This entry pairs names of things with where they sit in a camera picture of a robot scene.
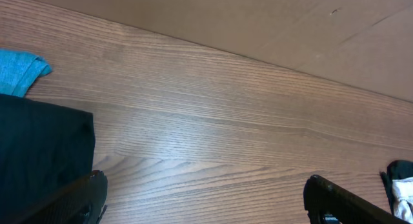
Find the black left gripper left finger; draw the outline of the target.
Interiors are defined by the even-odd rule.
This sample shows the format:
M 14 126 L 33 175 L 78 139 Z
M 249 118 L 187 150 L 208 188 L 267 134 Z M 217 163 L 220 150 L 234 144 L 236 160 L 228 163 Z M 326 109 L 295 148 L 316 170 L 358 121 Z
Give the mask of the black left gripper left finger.
M 94 170 L 12 219 L 17 224 L 99 224 L 107 206 L 108 179 Z

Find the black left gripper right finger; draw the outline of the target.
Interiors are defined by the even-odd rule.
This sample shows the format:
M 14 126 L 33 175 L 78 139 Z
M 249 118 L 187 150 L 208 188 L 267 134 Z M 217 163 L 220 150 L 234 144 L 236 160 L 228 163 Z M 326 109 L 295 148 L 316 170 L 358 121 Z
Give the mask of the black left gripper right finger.
M 408 224 L 320 175 L 312 175 L 303 191 L 311 224 Z

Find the black shorts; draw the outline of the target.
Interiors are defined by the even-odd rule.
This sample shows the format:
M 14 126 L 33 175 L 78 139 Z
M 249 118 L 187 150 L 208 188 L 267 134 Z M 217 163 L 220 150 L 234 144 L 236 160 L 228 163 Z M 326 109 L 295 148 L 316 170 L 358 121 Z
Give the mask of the black shorts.
M 91 113 L 1 95 L 1 218 L 89 174 L 95 143 Z

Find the blue denim garment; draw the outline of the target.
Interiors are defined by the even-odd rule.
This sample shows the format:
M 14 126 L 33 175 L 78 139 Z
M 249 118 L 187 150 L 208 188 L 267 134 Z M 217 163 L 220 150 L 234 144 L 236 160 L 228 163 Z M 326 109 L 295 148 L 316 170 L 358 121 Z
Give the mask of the blue denim garment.
M 51 71 L 51 66 L 40 56 L 1 49 L 2 94 L 24 97 L 37 78 Z

